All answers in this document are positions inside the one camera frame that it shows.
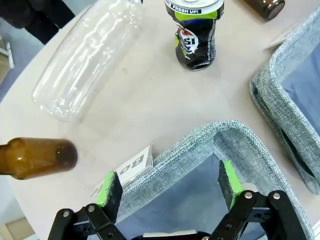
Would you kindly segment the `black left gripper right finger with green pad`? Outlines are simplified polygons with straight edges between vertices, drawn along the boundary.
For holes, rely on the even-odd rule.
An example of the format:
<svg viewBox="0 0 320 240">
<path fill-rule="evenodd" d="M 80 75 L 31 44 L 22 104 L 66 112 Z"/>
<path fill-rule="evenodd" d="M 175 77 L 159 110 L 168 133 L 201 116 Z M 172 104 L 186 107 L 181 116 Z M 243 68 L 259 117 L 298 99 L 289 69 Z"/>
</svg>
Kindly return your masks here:
<svg viewBox="0 0 320 240">
<path fill-rule="evenodd" d="M 286 192 L 245 190 L 230 161 L 219 162 L 218 183 L 228 207 L 211 240 L 239 240 L 249 223 L 259 223 L 269 240 L 306 240 L 307 234 Z"/>
</svg>

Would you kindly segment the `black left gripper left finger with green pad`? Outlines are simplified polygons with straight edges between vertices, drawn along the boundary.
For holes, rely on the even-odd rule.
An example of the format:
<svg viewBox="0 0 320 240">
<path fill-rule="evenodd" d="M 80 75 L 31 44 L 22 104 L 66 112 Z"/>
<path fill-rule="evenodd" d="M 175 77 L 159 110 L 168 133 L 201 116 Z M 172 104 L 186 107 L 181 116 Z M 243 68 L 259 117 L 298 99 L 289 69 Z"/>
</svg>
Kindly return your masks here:
<svg viewBox="0 0 320 240">
<path fill-rule="evenodd" d="M 53 221 L 49 240 L 87 240 L 96 235 L 100 240 L 124 240 L 115 223 L 123 194 L 118 174 L 109 172 L 103 182 L 96 203 L 75 212 L 60 209 Z"/>
</svg>

